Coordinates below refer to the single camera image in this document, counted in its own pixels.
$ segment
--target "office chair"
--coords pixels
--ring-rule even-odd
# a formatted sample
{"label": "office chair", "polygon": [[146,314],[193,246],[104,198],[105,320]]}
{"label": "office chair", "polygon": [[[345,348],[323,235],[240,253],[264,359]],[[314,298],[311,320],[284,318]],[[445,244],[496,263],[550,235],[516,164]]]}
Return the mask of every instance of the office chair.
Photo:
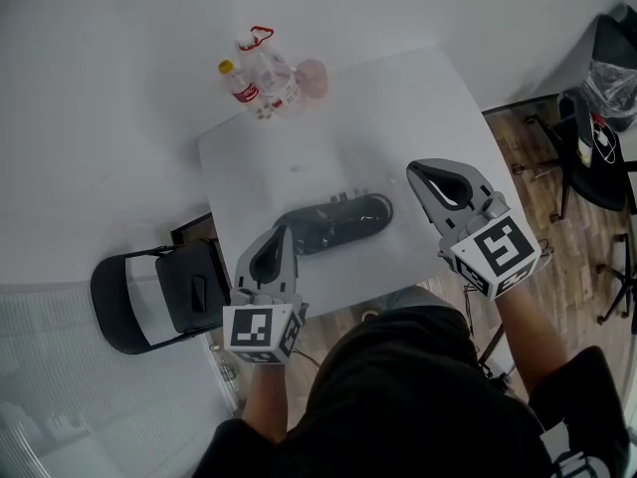
{"label": "office chair", "polygon": [[[621,303],[622,299],[626,300],[626,308],[622,312],[621,316],[622,318],[627,319],[630,316],[631,303],[634,303],[637,297],[637,278],[635,278],[634,276],[635,271],[630,260],[630,240],[628,239],[628,234],[616,235],[615,241],[623,242],[626,245],[625,271],[623,273],[620,273],[616,269],[613,269],[606,264],[598,264],[597,266],[595,266],[595,271],[597,274],[601,274],[605,271],[621,282],[621,288],[619,289],[617,296],[610,305],[610,308],[604,315],[597,316],[597,324],[599,324],[600,326],[608,321],[611,314],[617,309],[619,303]],[[634,307],[630,332],[633,335],[637,335],[637,311],[635,311]]]}
{"label": "office chair", "polygon": [[[609,16],[601,16],[595,30],[592,60],[637,69],[637,38],[629,39],[625,27],[622,28]],[[637,94],[632,94],[623,101],[627,109],[637,104],[636,96]],[[531,115],[525,119],[527,124],[537,123],[541,127],[557,152],[557,158],[532,165],[513,164],[512,173],[519,175],[527,170],[561,167],[561,208],[559,213],[550,215],[551,223],[564,219],[571,187],[582,198],[599,207],[622,211],[626,204],[626,194],[631,191],[619,142],[616,143],[613,163],[607,162],[599,148],[594,146],[591,164],[586,166],[577,155],[577,143],[582,132],[590,132],[587,102],[579,92],[570,91],[569,96],[562,97],[559,101],[559,115],[560,121],[555,125],[548,124],[539,115]],[[615,130],[624,130],[632,123],[632,119],[608,118],[606,122]]]}
{"label": "office chair", "polygon": [[[178,337],[151,345],[132,309],[126,260],[154,256],[155,269]],[[223,325],[230,290],[223,265],[209,239],[184,245],[115,255],[102,260],[91,276],[91,295],[100,329],[109,344],[128,355],[154,351]]]}

